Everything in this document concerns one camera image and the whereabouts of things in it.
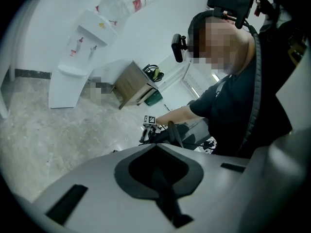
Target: green bin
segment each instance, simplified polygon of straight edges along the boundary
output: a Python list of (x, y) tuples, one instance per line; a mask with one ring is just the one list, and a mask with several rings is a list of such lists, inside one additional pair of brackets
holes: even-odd
[(145, 103), (148, 106), (153, 106), (156, 103), (160, 102), (163, 99), (161, 93), (157, 90), (149, 98), (145, 100)]

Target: black device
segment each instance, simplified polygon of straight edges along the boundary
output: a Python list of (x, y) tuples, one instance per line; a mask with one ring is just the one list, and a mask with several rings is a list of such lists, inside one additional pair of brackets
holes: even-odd
[(210, 8), (214, 8), (215, 17), (221, 17), (224, 11), (235, 17), (235, 26), (238, 29), (242, 28), (245, 19), (248, 18), (252, 4), (253, 0), (208, 0), (207, 2)]
[(186, 37), (175, 34), (172, 40), (172, 49), (177, 62), (183, 62), (182, 50), (187, 50)]
[[(186, 128), (185, 132), (189, 130), (189, 128), (185, 125), (178, 126), (183, 128), (183, 130)], [(173, 122), (170, 121), (168, 123), (167, 129), (163, 127), (164, 131), (156, 125), (144, 124), (144, 127), (144, 131), (139, 141), (142, 145), (151, 143), (169, 143), (177, 147), (184, 147), (180, 137), (180, 129), (178, 130), (177, 126)]]

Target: cable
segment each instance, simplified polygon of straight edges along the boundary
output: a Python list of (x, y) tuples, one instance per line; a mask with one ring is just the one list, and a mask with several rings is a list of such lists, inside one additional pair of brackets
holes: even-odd
[(251, 111), (251, 116), (248, 122), (247, 130), (244, 135), (242, 144), (238, 151), (236, 152), (235, 156), (237, 156), (242, 147), (247, 143), (249, 136), (252, 134), (254, 129), (255, 123), (258, 119), (259, 109), (261, 104), (261, 47), (260, 47), (260, 40), (259, 36), (253, 26), (248, 26), (249, 32), (254, 37), (255, 46), (256, 46), (256, 73), (255, 73), (255, 91), (254, 91), (254, 99), (253, 99), (253, 107)]

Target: tile floor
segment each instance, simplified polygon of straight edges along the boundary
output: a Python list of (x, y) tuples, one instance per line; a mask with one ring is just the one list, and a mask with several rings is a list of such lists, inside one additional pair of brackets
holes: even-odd
[(50, 110), (49, 82), (16, 78), (1, 87), (10, 115), (0, 119), (0, 168), (29, 201), (82, 162), (137, 146), (144, 115), (154, 115), (145, 104), (119, 110), (113, 93), (88, 87), (75, 108)]

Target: fluorescent light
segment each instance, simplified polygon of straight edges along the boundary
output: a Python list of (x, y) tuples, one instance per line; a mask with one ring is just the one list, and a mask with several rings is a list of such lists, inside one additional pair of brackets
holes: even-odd
[(216, 74), (212, 74), (214, 79), (218, 82), (219, 81), (219, 78), (216, 76)]
[(199, 94), (196, 92), (196, 90), (194, 90), (193, 87), (191, 87), (191, 89), (193, 90), (193, 92), (198, 96), (198, 98), (200, 97)]

